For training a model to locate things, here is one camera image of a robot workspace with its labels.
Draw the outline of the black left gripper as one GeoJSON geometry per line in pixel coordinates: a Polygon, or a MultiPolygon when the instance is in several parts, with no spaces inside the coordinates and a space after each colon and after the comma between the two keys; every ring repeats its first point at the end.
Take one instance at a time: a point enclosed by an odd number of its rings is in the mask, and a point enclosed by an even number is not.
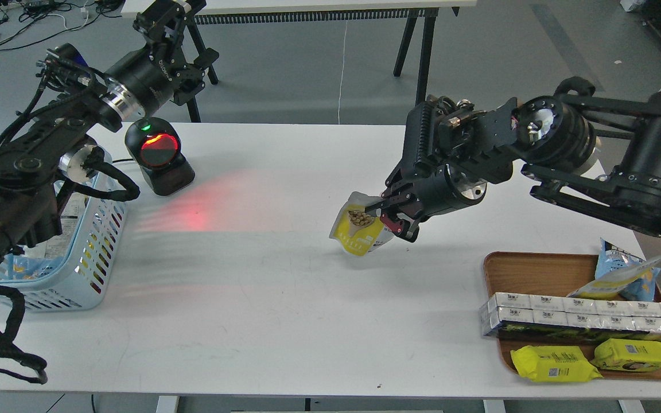
{"type": "Polygon", "coordinates": [[[155,1],[137,13],[134,29],[147,47],[129,52],[105,72],[105,105],[117,121],[132,115],[152,116],[168,101],[181,106],[205,88],[205,78],[217,84],[213,64],[217,50],[205,49],[195,15],[206,1],[155,1]],[[184,29],[199,55],[188,63],[181,51],[184,29]]]}

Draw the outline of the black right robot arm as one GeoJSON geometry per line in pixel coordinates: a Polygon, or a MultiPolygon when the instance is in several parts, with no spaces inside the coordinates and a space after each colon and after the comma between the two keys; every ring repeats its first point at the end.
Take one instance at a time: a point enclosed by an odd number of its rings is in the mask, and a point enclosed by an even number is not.
{"type": "Polygon", "coordinates": [[[595,96],[581,77],[551,96],[483,111],[428,96],[407,115],[402,157],[365,212],[401,239],[420,223],[479,204],[514,161],[538,200],[661,237],[661,91],[646,102],[595,96]]]}

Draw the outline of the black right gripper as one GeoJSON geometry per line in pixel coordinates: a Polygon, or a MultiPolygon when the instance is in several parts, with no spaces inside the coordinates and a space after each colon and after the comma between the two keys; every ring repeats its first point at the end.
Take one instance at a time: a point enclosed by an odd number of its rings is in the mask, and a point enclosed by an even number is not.
{"type": "Polygon", "coordinates": [[[479,204],[487,182],[472,178],[446,164],[428,177],[407,185],[389,186],[381,199],[364,208],[365,214],[380,217],[395,237],[414,243],[419,224],[435,215],[445,215],[479,204]]]}

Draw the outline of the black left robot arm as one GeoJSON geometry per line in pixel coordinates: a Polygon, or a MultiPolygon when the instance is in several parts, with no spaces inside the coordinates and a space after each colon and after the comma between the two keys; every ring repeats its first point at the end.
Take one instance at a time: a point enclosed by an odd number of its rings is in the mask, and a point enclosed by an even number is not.
{"type": "MultiPolygon", "coordinates": [[[[206,4],[153,2],[132,25],[144,47],[106,72],[88,66],[71,44],[48,50],[38,63],[40,83],[31,102],[0,134],[0,264],[24,247],[62,235],[61,215],[74,193],[108,201],[139,196],[139,186],[88,135],[97,124],[115,133],[132,114],[142,115],[129,127],[125,144],[155,194],[173,194],[194,180],[175,128],[154,113],[168,101],[192,101],[205,87],[218,53],[201,48],[190,63],[182,42],[185,30],[195,32],[195,15],[206,4]]],[[[24,314],[24,294],[0,285],[0,359],[35,374],[3,368],[0,373],[45,384],[45,359],[15,345],[24,314]]]]}

